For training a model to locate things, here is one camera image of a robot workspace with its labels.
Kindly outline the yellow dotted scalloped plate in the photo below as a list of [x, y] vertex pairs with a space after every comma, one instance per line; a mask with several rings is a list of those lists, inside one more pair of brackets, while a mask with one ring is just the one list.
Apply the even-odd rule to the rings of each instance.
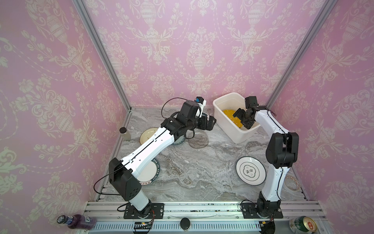
[[233, 114], [235, 113], [234, 110], [224, 110], [223, 113], [238, 127], [242, 128], [243, 124], [241, 123], [240, 119], [237, 117], [234, 117]]

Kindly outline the white plate black quatrefoil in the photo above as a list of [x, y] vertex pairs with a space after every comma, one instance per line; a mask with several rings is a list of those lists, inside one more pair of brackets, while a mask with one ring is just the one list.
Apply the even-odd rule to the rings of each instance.
[[242, 157], [236, 162], [238, 177], [246, 184], [258, 186], [265, 182], [266, 169], [264, 165], [253, 157]]

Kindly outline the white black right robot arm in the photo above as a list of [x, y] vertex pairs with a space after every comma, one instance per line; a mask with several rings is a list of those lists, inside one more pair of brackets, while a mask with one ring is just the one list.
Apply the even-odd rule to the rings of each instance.
[[280, 195], [285, 177], [298, 159], [299, 135], [284, 128], [270, 109], [258, 104], [255, 96], [249, 96], [244, 101], [245, 109], [239, 108], [233, 116], [238, 118], [246, 129], [250, 129], [257, 122], [270, 137], [266, 149], [268, 175], [257, 201], [257, 213], [266, 217], [280, 209]]

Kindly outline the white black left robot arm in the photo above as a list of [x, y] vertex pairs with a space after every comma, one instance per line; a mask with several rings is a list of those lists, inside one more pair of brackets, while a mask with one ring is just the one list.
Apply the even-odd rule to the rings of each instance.
[[109, 183], [142, 216], [149, 214], [152, 202], [142, 191], [138, 177], [160, 152], [184, 137], [187, 131], [213, 129], [216, 119], [203, 113], [205, 105], [206, 100], [202, 97], [185, 100], [181, 110], [165, 118], [156, 133], [144, 144], [121, 160], [110, 161]]

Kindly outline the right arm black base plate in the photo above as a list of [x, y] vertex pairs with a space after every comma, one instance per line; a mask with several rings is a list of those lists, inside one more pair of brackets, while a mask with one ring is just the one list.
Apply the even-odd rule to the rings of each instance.
[[251, 202], [243, 202], [239, 205], [244, 219], [274, 218], [282, 219], [283, 213], [280, 202], [266, 202], [255, 205]]

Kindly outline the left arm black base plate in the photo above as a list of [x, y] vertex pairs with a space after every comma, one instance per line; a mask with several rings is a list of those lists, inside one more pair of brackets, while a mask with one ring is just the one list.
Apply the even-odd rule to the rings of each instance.
[[124, 219], [162, 219], [164, 216], [164, 203], [149, 203], [143, 210], [137, 210], [132, 204], [126, 205]]

